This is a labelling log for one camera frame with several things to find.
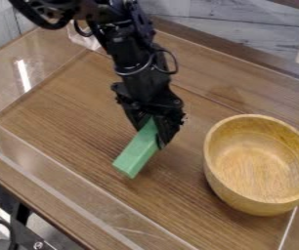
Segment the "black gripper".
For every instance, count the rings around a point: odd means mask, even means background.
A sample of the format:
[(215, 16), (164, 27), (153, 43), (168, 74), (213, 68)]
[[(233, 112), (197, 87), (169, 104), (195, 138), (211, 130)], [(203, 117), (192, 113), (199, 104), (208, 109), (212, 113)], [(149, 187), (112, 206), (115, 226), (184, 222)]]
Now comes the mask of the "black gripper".
[(149, 119), (153, 119), (157, 146), (165, 148), (180, 131), (185, 116), (184, 102), (172, 92), (169, 84), (149, 86), (147, 83), (117, 82), (112, 84), (111, 89), (137, 131), (144, 128)]

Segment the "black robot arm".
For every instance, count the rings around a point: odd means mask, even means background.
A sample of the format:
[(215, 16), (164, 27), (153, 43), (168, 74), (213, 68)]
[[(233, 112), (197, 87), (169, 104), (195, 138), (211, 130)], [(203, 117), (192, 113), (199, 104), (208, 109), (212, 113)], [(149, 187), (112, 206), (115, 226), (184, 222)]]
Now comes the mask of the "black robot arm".
[(39, 27), (75, 27), (95, 37), (113, 60), (121, 81), (112, 85), (116, 101), (136, 129), (151, 121), (155, 139), (167, 146), (180, 131), (184, 103), (169, 84), (177, 67), (168, 66), (173, 54), (155, 43), (155, 28), (137, 0), (9, 0)]

